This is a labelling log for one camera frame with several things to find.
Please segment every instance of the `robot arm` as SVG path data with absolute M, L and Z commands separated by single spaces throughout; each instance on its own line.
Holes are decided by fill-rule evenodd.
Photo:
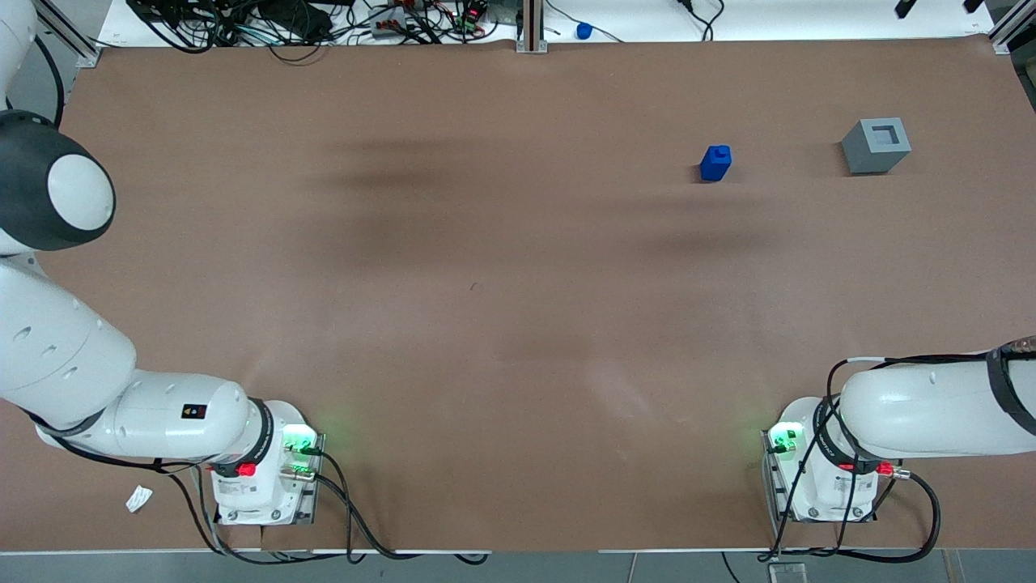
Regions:
M 882 365 L 848 379 L 832 398 L 836 413 L 827 399 L 795 401 L 766 433 L 776 507 L 841 522 L 851 503 L 851 520 L 867 520 L 891 461 L 1036 451 L 1033 341 L 949 358 L 859 359 Z
M 0 93 L 34 25 L 30 2 L 0 2 Z M 138 370 L 133 343 L 36 263 L 36 251 L 97 238 L 114 211 L 112 181 L 86 149 L 40 116 L 0 111 L 0 399 L 54 446 L 208 463 L 224 523 L 306 522 L 317 435 L 294 407 L 215 377 Z
M 1036 412 L 1036 361 L 1012 360 L 1008 367 L 1018 401 Z M 842 389 L 839 411 L 855 440 L 854 450 L 866 458 L 1036 451 L 1036 435 L 998 403 L 983 361 L 858 373 Z

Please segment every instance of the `cable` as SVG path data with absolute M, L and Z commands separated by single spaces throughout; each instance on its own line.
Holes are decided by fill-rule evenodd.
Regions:
M 364 517 L 361 516 L 359 511 L 357 511 L 356 507 L 352 505 L 352 502 L 349 501 L 349 497 L 342 491 L 341 488 L 339 488 L 337 484 L 327 479 L 325 476 L 319 474 L 317 475 L 316 479 L 320 484 L 327 487 L 332 491 L 332 493 L 334 493 L 338 497 L 338 499 L 341 500 L 343 504 L 345 504 L 346 512 L 348 512 L 353 518 L 356 519 L 356 526 L 359 527 L 359 531 L 364 534 L 364 538 L 366 538 L 367 543 L 370 544 L 371 548 L 377 551 L 378 554 L 380 554 L 382 557 L 393 560 L 407 560 L 421 556 L 421 555 L 400 554 L 386 548 L 377 540 L 376 536 L 374 536 L 374 533 L 371 532 L 370 527 L 367 526 L 367 521 L 365 521 Z
M 581 24 L 583 22 L 583 21 L 576 20 L 576 19 L 572 18 L 568 12 L 566 12 L 565 10 L 563 10 L 563 9 L 558 8 L 557 6 L 555 6 L 550 0 L 543 0 L 543 1 L 544 1 L 545 4 L 547 4 L 548 6 L 550 6 L 555 12 L 562 14 L 563 17 L 569 19 L 570 21 L 572 21 L 572 22 L 574 22 L 576 24 Z M 614 34 L 608 32 L 607 30 L 605 30 L 603 28 L 598 28 L 598 27 L 594 26 L 594 30 L 600 32 L 601 34 L 604 34 L 605 36 L 607 36 L 608 38 L 611 38 L 615 42 L 626 42 L 626 40 L 623 40 L 622 38 L 615 36 Z
M 694 11 L 693 0 L 679 0 L 680 4 L 683 5 L 684 8 L 686 8 L 687 11 L 691 14 L 691 18 L 698 21 L 704 26 L 704 29 L 701 31 L 702 42 L 704 42 L 706 40 L 716 39 L 716 31 L 713 29 L 713 24 L 716 23 L 716 20 L 719 19 L 720 14 L 723 13 L 723 10 L 726 9 L 726 4 L 723 2 L 723 0 L 717 0 L 717 1 L 719 2 L 719 10 L 713 16 L 711 20 L 707 21 L 703 18 L 699 17 L 698 13 Z
M 911 474 L 911 482 L 917 483 L 918 486 L 924 490 L 924 493 L 928 495 L 928 500 L 931 502 L 931 529 L 928 530 L 928 538 L 924 542 L 916 552 L 909 555 L 896 556 L 896 557 L 885 557 L 881 555 L 871 555 L 868 553 L 861 553 L 859 551 L 844 551 L 839 550 L 838 555 L 843 557 L 852 557 L 854 559 L 862 559 L 870 562 L 882 562 L 891 564 L 901 564 L 908 562 L 919 561 L 931 553 L 932 549 L 936 548 L 936 543 L 939 541 L 939 531 L 942 528 L 943 523 L 943 513 L 939 505 L 939 496 L 936 495 L 936 491 L 931 489 L 921 476 L 916 473 Z
M 39 47 L 39 52 L 44 54 L 44 59 L 47 60 L 47 66 L 50 67 L 51 76 L 54 77 L 54 88 L 58 92 L 58 105 L 54 111 L 54 128 L 57 129 L 61 127 L 61 120 L 64 119 L 64 82 L 61 81 L 61 72 L 58 71 L 58 65 L 54 62 L 54 56 L 51 55 L 51 51 L 38 34 L 36 35 L 35 42 L 36 47 Z
M 738 576 L 733 574 L 733 570 L 730 569 L 730 562 L 726 560 L 726 552 L 721 552 L 719 555 L 723 557 L 723 564 L 726 566 L 726 572 L 730 574 L 730 579 L 733 579 L 733 583 L 741 583 L 741 579 L 738 579 Z
M 477 559 L 469 559 L 469 558 L 465 557 L 464 555 L 462 555 L 460 553 L 457 553 L 454 556 L 457 557 L 457 560 L 459 560 L 460 562 L 462 562 L 464 564 L 470 564 L 470 565 L 473 565 L 473 566 L 479 566 L 480 564 L 484 564 L 487 560 L 489 560 L 489 553 L 483 553 Z
M 831 382 L 834 379 L 835 373 L 842 367 L 848 365 L 848 360 L 840 360 L 831 371 L 828 373 L 828 395 L 831 393 Z M 835 414 L 835 408 L 829 407 L 827 415 L 821 421 L 819 427 L 824 427 Z M 755 557 L 759 562 L 767 562 L 777 555 L 780 554 L 780 544 L 784 537 L 784 528 L 787 526 L 787 519 L 792 515 L 792 502 L 795 499 L 795 493 L 799 489 L 799 480 L 806 473 L 806 462 L 809 461 L 809 456 L 813 453 L 813 448 L 816 447 L 816 442 L 821 437 L 821 432 L 813 432 L 813 439 L 809 441 L 809 445 L 806 447 L 806 453 L 802 456 L 802 462 L 799 462 L 799 471 L 796 472 L 795 478 L 792 480 L 792 488 L 787 491 L 787 503 L 784 505 L 784 512 L 781 513 L 780 526 L 777 529 L 777 537 L 774 540 L 773 547 L 769 551 L 762 553 Z
M 163 24 L 166 24 L 166 26 L 169 26 L 169 30 L 173 34 L 175 34 L 180 39 L 180 41 L 183 42 L 183 45 L 185 45 L 184 47 L 181 47 L 181 46 L 177 45 L 176 42 L 174 42 L 172 39 L 170 39 L 168 36 L 166 36 L 165 34 L 163 34 L 153 24 L 151 24 L 151 21 L 149 21 L 146 18 L 144 18 L 143 14 L 138 14 L 138 16 L 140 17 L 140 21 L 142 23 L 144 23 L 148 28 L 151 29 L 151 32 L 153 32 L 159 38 L 162 38 L 167 45 L 169 45 L 170 47 L 176 49 L 177 51 L 180 51 L 181 53 L 186 53 L 189 55 L 200 55 L 200 54 L 202 54 L 204 52 L 207 52 L 209 49 L 211 49 L 212 45 L 213 45 L 213 42 L 215 40 L 215 28 L 219 26 L 218 24 L 213 25 L 211 33 L 208 35 L 208 38 L 205 40 L 205 45 L 203 47 L 195 47 L 195 46 L 192 46 L 191 42 L 189 42 L 188 39 L 184 38 L 183 35 L 180 34 L 175 28 L 173 28 L 172 26 L 169 26 L 168 23 L 163 22 Z
M 309 59 L 310 57 L 312 57 L 313 55 L 317 54 L 317 51 L 319 51 L 321 49 L 320 46 L 316 46 L 316 47 L 313 47 L 312 51 L 310 51 L 309 53 L 306 53 L 305 55 L 303 55 L 303 56 L 300 56 L 298 58 L 289 58 L 289 57 L 282 57 L 281 55 L 279 55 L 278 52 L 275 51 L 272 47 L 266 47 L 266 48 L 269 50 L 270 53 L 274 54 L 275 57 L 277 57 L 277 60 L 283 62 L 284 64 L 288 64 L 288 65 L 291 65 L 291 66 L 309 66 L 309 65 L 313 64 L 313 62 L 316 62 L 316 61 L 308 62 L 308 63 L 303 63 L 303 61 L 305 61 L 305 60 Z

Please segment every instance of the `black cable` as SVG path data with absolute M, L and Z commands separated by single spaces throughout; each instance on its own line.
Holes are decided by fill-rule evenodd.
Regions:
M 167 45 L 169 45 L 170 47 L 176 49 L 177 51 L 180 51 L 181 53 L 186 53 L 189 55 L 200 55 L 200 54 L 202 54 L 204 52 L 207 52 L 209 49 L 212 48 L 212 45 L 213 45 L 213 41 L 214 41 L 215 31 L 213 30 L 212 34 L 209 34 L 208 39 L 205 41 L 205 46 L 203 46 L 203 47 L 194 47 L 194 46 L 191 46 L 191 43 L 188 42 L 188 40 L 185 38 L 183 38 L 183 35 L 181 35 L 179 32 L 177 32 L 176 29 L 170 27 L 169 30 L 173 34 L 175 34 L 176 36 L 178 36 L 180 38 L 180 40 L 183 41 L 184 45 L 186 45 L 186 47 L 180 47 L 179 45 L 177 45 L 176 42 L 174 42 L 171 38 L 169 38 L 168 36 L 166 36 L 165 34 L 163 34 L 153 24 L 151 24 L 151 21 L 147 20 L 143 16 L 141 16 L 140 21 L 142 23 L 144 23 L 145 25 L 147 25 L 147 27 L 151 29 L 151 32 L 153 32 L 155 35 L 157 35 L 159 38 L 162 38 Z
M 435 31 L 432 29 L 431 23 L 428 22 L 428 19 L 422 18 L 421 14 L 419 14 L 418 11 L 414 10 L 413 8 L 408 8 L 404 5 L 403 9 L 406 10 L 406 13 L 413 20 L 413 22 L 418 23 L 418 26 L 421 27 L 421 30 L 424 31 L 425 34 L 428 35 L 428 38 L 432 41 L 433 45 L 442 43 L 442 40 L 438 37 L 438 35 L 435 34 Z
M 227 543 L 223 541 L 223 538 L 220 538 L 220 535 L 215 534 L 214 532 L 212 533 L 212 535 L 215 537 L 215 544 L 213 544 L 211 541 L 209 541 L 208 534 L 206 534 L 206 528 L 203 527 L 201 524 L 201 519 L 199 519 L 198 517 L 198 511 L 195 508 L 194 500 L 191 498 L 191 494 L 188 492 L 186 487 L 183 486 L 183 483 L 180 480 L 178 476 L 169 474 L 167 477 L 176 483 L 176 486 L 180 489 L 180 493 L 183 494 L 183 500 L 188 504 L 188 511 L 191 513 L 191 519 L 194 521 L 195 529 L 198 530 L 198 535 L 201 536 L 202 541 L 205 543 L 205 546 L 208 547 L 208 550 L 212 551 L 218 555 L 230 556 L 241 562 L 247 562 L 249 564 L 258 564 L 258 565 L 295 564 L 295 563 L 310 562 L 315 560 L 333 559 L 341 556 L 341 555 L 313 555 L 312 557 L 289 556 L 287 560 L 275 557 L 277 559 L 275 561 L 261 561 L 258 559 L 246 557 L 244 555 L 238 553 L 237 551 L 232 549 L 230 545 L 227 545 Z M 204 495 L 200 494 L 198 498 L 199 498 L 198 504 L 202 509 L 202 515 L 207 516 L 207 512 L 205 511 Z
M 54 56 L 51 55 L 51 51 L 38 34 L 36 35 L 35 42 L 36 47 L 39 47 L 39 52 L 44 54 L 44 59 L 47 60 L 47 66 L 50 67 L 51 76 L 54 77 L 54 88 L 58 92 L 58 105 L 54 111 L 54 128 L 57 129 L 61 127 L 61 120 L 64 119 L 64 82 L 61 80 L 61 72 L 58 71 L 57 63 L 54 62 Z
M 733 583 L 741 583 L 741 579 L 738 579 L 738 576 L 733 574 L 729 561 L 726 560 L 726 552 L 721 552 L 720 556 L 723 557 L 723 564 L 726 566 L 726 572 L 730 574 L 730 579 L 733 579 Z
M 374 536 L 374 533 L 371 532 L 370 527 L 367 526 L 367 521 L 364 520 L 364 517 L 359 514 L 359 511 L 357 511 L 356 507 L 352 505 L 352 502 L 349 501 L 348 496 L 346 496 L 345 493 L 342 492 L 342 489 L 339 488 L 337 484 L 327 479 L 325 476 L 319 474 L 317 475 L 316 479 L 320 484 L 327 487 L 332 491 L 332 493 L 334 493 L 338 497 L 338 499 L 341 500 L 343 504 L 345 504 L 346 512 L 351 514 L 352 517 L 356 519 L 356 526 L 359 527 L 359 531 L 364 534 L 364 538 L 367 540 L 367 543 L 371 546 L 372 549 L 377 551 L 379 555 L 385 557 L 386 559 L 393 559 L 393 560 L 407 560 L 421 556 L 421 555 L 400 554 L 386 548 L 377 540 L 376 536 Z
M 316 62 L 316 61 L 309 62 L 309 63 L 304 63 L 304 64 L 299 64 L 299 63 L 303 63 L 303 61 L 305 61 L 305 60 L 309 59 L 310 57 L 312 57 L 313 55 L 317 54 L 317 51 L 319 51 L 321 48 L 322 47 L 320 47 L 320 46 L 316 46 L 316 47 L 313 47 L 312 51 L 310 51 L 309 53 L 306 53 L 305 55 L 303 55 L 303 56 L 300 56 L 298 58 L 289 58 L 289 57 L 283 57 L 280 54 L 278 54 L 278 52 L 274 50 L 274 47 L 266 47 L 266 49 L 268 49 L 269 52 L 272 53 L 272 55 L 275 57 L 277 57 L 277 60 L 283 62 L 284 64 L 288 64 L 288 65 L 291 65 L 291 66 L 309 66 L 309 65 L 313 64 L 313 62 Z
M 835 373 L 842 367 L 848 365 L 847 359 L 842 359 L 838 361 L 831 371 L 828 373 L 828 386 L 827 392 L 831 393 L 831 383 L 834 380 Z M 827 422 L 834 416 L 836 409 L 834 407 L 828 408 L 827 415 L 821 420 L 819 427 L 824 427 Z M 813 448 L 816 447 L 816 442 L 821 437 L 821 432 L 813 432 L 813 439 L 809 441 L 809 445 L 806 447 L 806 453 L 802 457 L 802 461 L 799 462 L 799 471 L 796 472 L 795 478 L 792 480 L 792 488 L 787 491 L 787 503 L 784 505 L 784 512 L 781 513 L 780 526 L 777 529 L 777 537 L 774 540 L 773 547 L 769 551 L 762 553 L 755 557 L 759 562 L 768 562 L 778 554 L 780 554 L 780 544 L 784 537 L 784 528 L 787 526 L 787 519 L 792 515 L 792 502 L 795 499 L 795 493 L 799 489 L 799 480 L 802 478 L 803 474 L 806 473 L 806 462 L 809 461 L 809 456 L 813 453 Z
M 349 486 L 345 482 L 345 473 L 342 472 L 342 467 L 338 465 L 338 461 L 335 460 L 330 454 L 321 450 L 313 451 L 330 463 L 332 467 L 335 468 L 335 473 L 338 474 L 338 483 L 342 487 L 342 494 L 345 496 L 345 500 L 347 501 L 345 523 L 345 560 L 349 561 L 350 564 L 359 564 L 362 560 L 367 558 L 367 555 L 358 555 L 358 558 L 352 558 L 352 498 L 349 497 Z
M 715 16 L 713 16 L 713 18 L 709 19 L 709 39 L 710 40 L 715 40 L 716 39 L 716 29 L 713 28 L 713 25 L 716 24 L 716 20 L 719 19 L 719 16 L 722 14 L 723 10 L 726 9 L 726 3 L 723 2 L 723 0 L 716 0 L 716 1 L 719 2 L 719 10 L 716 12 Z
M 936 491 L 931 489 L 921 476 L 917 474 L 912 474 L 911 482 L 917 483 L 918 486 L 924 490 L 924 493 L 928 495 L 928 500 L 931 502 L 931 529 L 928 531 L 928 538 L 924 542 L 916 552 L 909 555 L 895 556 L 895 557 L 885 557 L 881 555 L 871 555 L 868 553 L 861 553 L 859 551 L 844 551 L 839 550 L 838 555 L 843 557 L 852 557 L 854 559 L 862 559 L 870 562 L 881 562 L 881 563 L 891 563 L 891 564 L 901 564 L 908 562 L 919 561 L 931 553 L 932 549 L 936 548 L 936 543 L 939 541 L 939 530 L 942 528 L 943 523 L 943 513 L 939 505 L 939 496 L 936 495 Z
M 569 14 L 568 12 L 566 12 L 565 10 L 563 10 L 563 9 L 558 8 L 557 6 L 555 6 L 555 5 L 554 5 L 554 4 L 553 4 L 553 3 L 552 3 L 552 2 L 550 1 L 550 0 L 543 0 L 543 1 L 544 1 L 544 3 L 545 3 L 545 4 L 547 4 L 548 6 L 550 6 L 551 8 L 553 8 L 553 10 L 554 10 L 555 12 L 557 12 L 557 13 L 562 14 L 563 17 L 565 17 L 565 18 L 569 19 L 570 21 L 572 21 L 572 22 L 574 22 L 574 23 L 576 23 L 576 24 L 581 24 L 581 23 L 583 22 L 583 21 L 580 21 L 580 20 L 576 20 L 576 19 L 572 18 L 572 16 L 570 16 L 570 14 Z M 610 32 L 608 32 L 607 30 L 605 30 L 605 29 L 603 29 L 603 28 L 598 28 L 598 27 L 594 26 L 594 30 L 596 30 L 596 31 L 600 32 L 601 34 L 604 34 L 605 36 L 607 36 L 608 38 L 611 38 L 611 39 L 612 39 L 612 40 L 614 40 L 615 42 L 626 42 L 626 40 L 623 40 L 622 38 L 620 38 L 620 37 L 615 36 L 614 34 L 612 34 L 612 33 L 610 33 Z
M 458 553 L 458 554 L 456 554 L 454 556 L 457 557 L 457 560 L 459 560 L 460 562 L 462 562 L 464 564 L 474 565 L 474 566 L 479 566 L 480 564 L 484 564 L 487 560 L 489 560 L 489 553 L 483 553 L 482 556 L 480 556 L 477 559 L 469 559 L 469 558 L 465 557 L 464 555 L 461 555 L 460 553 Z

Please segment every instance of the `table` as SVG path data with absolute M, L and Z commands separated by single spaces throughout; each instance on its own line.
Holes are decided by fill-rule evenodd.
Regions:
M 876 116 L 914 151 L 847 175 L 838 141 Z M 1036 123 L 984 37 L 306 67 L 118 49 L 64 129 L 119 206 L 44 267 L 140 368 L 296 405 L 399 549 L 766 547 L 758 432 L 831 365 L 1036 328 Z M 697 183 L 720 142 L 733 167 Z M 0 457 L 4 550 L 200 546 L 168 480 L 47 447 L 6 404 Z M 1033 548 L 1036 457 L 909 466 L 942 498 L 942 546 Z M 155 494 L 132 516 L 137 484 Z M 923 496 L 895 493 L 848 545 L 923 540 Z M 235 544 L 341 548 L 341 517 L 326 500 L 315 526 Z

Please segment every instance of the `wires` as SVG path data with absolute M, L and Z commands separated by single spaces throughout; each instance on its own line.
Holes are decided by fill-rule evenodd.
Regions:
M 726 566 L 726 572 L 730 574 L 730 579 L 733 579 L 733 583 L 741 583 L 741 579 L 738 579 L 738 576 L 733 574 L 733 570 L 730 569 L 730 561 L 726 560 L 726 552 L 721 552 L 719 555 L 723 557 L 723 565 Z
M 545 2 L 545 3 L 547 4 L 547 5 L 548 5 L 548 6 L 550 6 L 550 7 L 551 7 L 551 9 L 553 9 L 553 10 L 554 10 L 555 12 L 557 12 L 557 13 L 562 14 L 563 17 L 565 17 L 565 18 L 569 19 L 570 21 L 572 21 L 572 22 L 574 22 L 574 23 L 577 23 L 577 24 L 580 24 L 580 23 L 582 23 L 582 21 L 580 21 L 580 20 L 577 20 L 577 19 L 574 19 L 574 18 L 572 18 L 572 17 L 571 17 L 571 16 L 570 16 L 570 14 L 569 14 L 568 12 L 566 12 L 565 10 L 563 10 L 563 9 L 558 8 L 557 6 L 555 6 L 555 5 L 554 5 L 554 4 L 553 4 L 553 3 L 552 3 L 552 2 L 550 1 L 550 0 L 543 0 L 543 1 L 544 1 L 544 2 Z M 605 30 L 605 29 L 603 29 L 603 28 L 598 28 L 598 27 L 594 26 L 594 30 L 596 30 L 596 31 L 600 32 L 601 34 L 603 34 L 603 35 L 607 36 L 608 38 L 611 38 L 611 39 L 612 39 L 612 40 L 614 40 L 615 42 L 626 42 L 626 40 L 623 40 L 622 38 L 620 38 L 620 37 L 615 36 L 614 34 L 612 34 L 612 33 L 610 33 L 610 32 L 608 32 L 607 30 Z
M 393 559 L 393 560 L 407 560 L 421 556 L 421 555 L 400 554 L 382 545 L 381 542 L 378 541 L 376 536 L 374 536 L 374 533 L 371 532 L 371 528 L 367 526 L 367 521 L 364 520 L 364 517 L 359 514 L 359 511 L 357 511 L 356 507 L 352 505 L 352 501 L 349 499 L 348 494 L 346 494 L 344 491 L 345 489 L 339 487 L 334 482 L 319 474 L 317 475 L 317 482 L 324 485 L 328 490 L 330 490 L 332 493 L 335 494 L 335 496 L 337 496 L 338 499 L 342 502 L 342 504 L 345 505 L 348 516 L 355 519 L 356 526 L 359 527 L 359 532 L 364 535 L 364 538 L 367 540 L 367 543 L 371 546 L 372 549 L 377 551 L 379 555 L 385 557 L 386 559 Z
M 838 555 L 870 562 L 901 564 L 919 561 L 931 553 L 931 551 L 936 548 L 936 542 L 939 541 L 939 530 L 942 528 L 943 524 L 943 512 L 939 505 L 939 496 L 936 495 L 936 491 L 932 490 L 931 486 L 924 482 L 921 476 L 911 474 L 910 480 L 920 486 L 921 490 L 924 490 L 924 493 L 928 495 L 928 501 L 931 503 L 931 528 L 928 530 L 928 538 L 925 540 L 924 545 L 922 545 L 921 548 L 914 553 L 895 557 L 871 555 L 868 553 L 861 553 L 859 551 L 843 551 L 840 549 L 837 552 Z
M 44 39 L 36 35 L 36 47 L 39 47 L 39 52 L 44 54 L 44 59 L 47 60 L 47 66 L 51 69 L 51 76 L 54 77 L 54 89 L 57 90 L 57 107 L 54 111 L 54 128 L 57 129 L 61 127 L 61 120 L 64 119 L 64 82 L 61 80 L 61 72 L 58 70 L 58 65 L 54 62 L 54 56 L 51 55 L 51 51 L 44 43 Z
M 454 556 L 457 557 L 457 560 L 459 560 L 460 562 L 472 566 L 479 566 L 480 564 L 484 564 L 487 560 L 489 560 L 489 554 L 482 554 L 477 559 L 469 559 L 459 553 Z
M 690 12 L 692 19 L 698 21 L 704 26 L 704 29 L 701 31 L 701 41 L 704 42 L 706 40 L 715 40 L 716 31 L 713 29 L 713 25 L 716 24 L 716 21 L 719 19 L 720 14 L 722 14 L 723 10 L 726 9 L 726 3 L 723 0 L 716 0 L 717 2 L 719 2 L 719 10 L 716 11 L 716 13 L 713 16 L 712 19 L 704 20 L 703 18 L 699 17 L 697 12 L 694 11 L 693 0 L 679 0 L 679 1 L 685 8 L 687 8 L 687 11 Z

